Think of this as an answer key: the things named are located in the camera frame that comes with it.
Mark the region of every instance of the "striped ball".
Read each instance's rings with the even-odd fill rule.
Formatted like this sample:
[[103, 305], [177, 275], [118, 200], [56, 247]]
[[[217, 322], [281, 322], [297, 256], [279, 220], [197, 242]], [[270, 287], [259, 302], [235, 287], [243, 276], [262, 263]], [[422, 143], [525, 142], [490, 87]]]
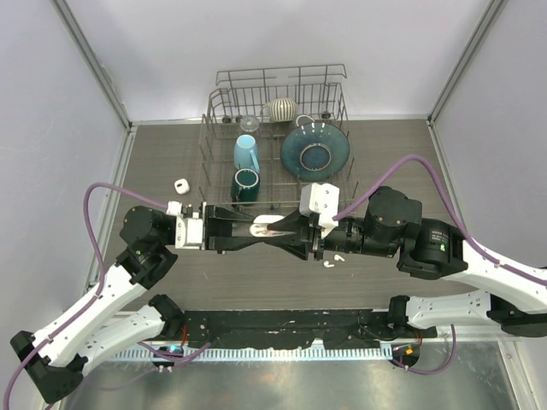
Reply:
[[292, 98], [278, 98], [269, 103], [272, 122], [293, 121], [297, 117], [297, 103]]

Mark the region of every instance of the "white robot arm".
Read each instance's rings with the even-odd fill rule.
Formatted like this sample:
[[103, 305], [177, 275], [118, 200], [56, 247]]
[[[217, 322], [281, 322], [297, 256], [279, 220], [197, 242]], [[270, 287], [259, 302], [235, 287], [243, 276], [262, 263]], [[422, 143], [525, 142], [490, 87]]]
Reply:
[[[513, 335], [547, 336], [547, 289], [536, 283], [547, 279], [544, 269], [524, 266], [486, 249], [499, 263], [488, 261], [457, 228], [422, 218], [420, 202], [389, 187], [380, 187], [369, 198], [364, 218], [333, 220], [338, 193], [329, 184], [309, 185], [299, 209], [284, 218], [256, 218], [206, 203], [199, 212], [176, 203], [170, 203], [168, 214], [146, 207], [131, 209], [121, 230], [127, 249], [109, 269], [99, 299], [42, 348], [26, 371], [46, 402], [52, 403], [73, 391], [98, 364], [129, 345], [147, 338], [178, 336], [185, 315], [167, 296], [155, 296], [134, 315], [102, 327], [165, 276], [177, 260], [167, 245], [223, 254], [266, 243], [303, 260], [310, 255], [320, 260], [325, 250], [388, 258], [398, 254], [401, 272], [427, 280], [455, 280], [479, 290], [433, 298], [394, 296], [383, 324], [388, 331], [393, 331], [394, 325], [428, 329], [493, 321]], [[503, 265], [517, 267], [537, 281], [517, 276]], [[21, 331], [15, 335], [11, 344], [19, 358], [24, 360], [37, 343], [50, 339], [51, 332], [95, 297], [95, 292], [91, 289], [60, 318], [34, 334]]]

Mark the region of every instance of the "dark blue plate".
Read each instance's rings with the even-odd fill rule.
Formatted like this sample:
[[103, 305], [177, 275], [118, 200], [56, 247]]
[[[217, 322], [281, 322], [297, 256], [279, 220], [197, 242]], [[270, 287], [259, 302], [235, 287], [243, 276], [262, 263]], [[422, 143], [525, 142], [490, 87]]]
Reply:
[[350, 158], [350, 142], [336, 126], [315, 122], [292, 131], [281, 147], [283, 167], [302, 181], [320, 182]]

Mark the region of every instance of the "teal mug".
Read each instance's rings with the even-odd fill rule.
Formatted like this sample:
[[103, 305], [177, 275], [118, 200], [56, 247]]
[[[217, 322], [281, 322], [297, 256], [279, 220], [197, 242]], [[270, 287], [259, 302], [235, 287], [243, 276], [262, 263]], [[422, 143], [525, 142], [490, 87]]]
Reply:
[[255, 202], [260, 190], [260, 177], [254, 169], [243, 168], [233, 174], [232, 202]]

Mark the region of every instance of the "dish rack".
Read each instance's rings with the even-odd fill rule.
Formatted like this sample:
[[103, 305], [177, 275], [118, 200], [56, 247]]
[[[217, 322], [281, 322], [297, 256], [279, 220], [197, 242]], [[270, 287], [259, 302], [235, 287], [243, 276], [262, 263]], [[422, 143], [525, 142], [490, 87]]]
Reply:
[[[209, 95], [207, 114], [202, 117], [199, 138], [199, 200], [216, 205], [240, 206], [247, 214], [287, 214], [298, 207], [300, 181], [281, 164], [279, 153], [285, 137], [296, 124], [272, 123], [264, 106], [276, 98], [289, 97], [298, 104], [298, 113], [337, 126], [350, 142], [350, 158], [344, 168], [330, 177], [329, 184], [340, 189], [340, 208], [352, 202], [359, 186], [356, 159], [347, 129], [348, 114], [340, 81], [347, 78], [344, 64], [317, 66], [256, 68], [219, 71], [216, 85]], [[256, 202], [245, 206], [232, 203], [230, 189], [236, 169], [233, 147], [244, 134], [239, 120], [254, 115], [261, 124], [256, 133], [261, 185]]]

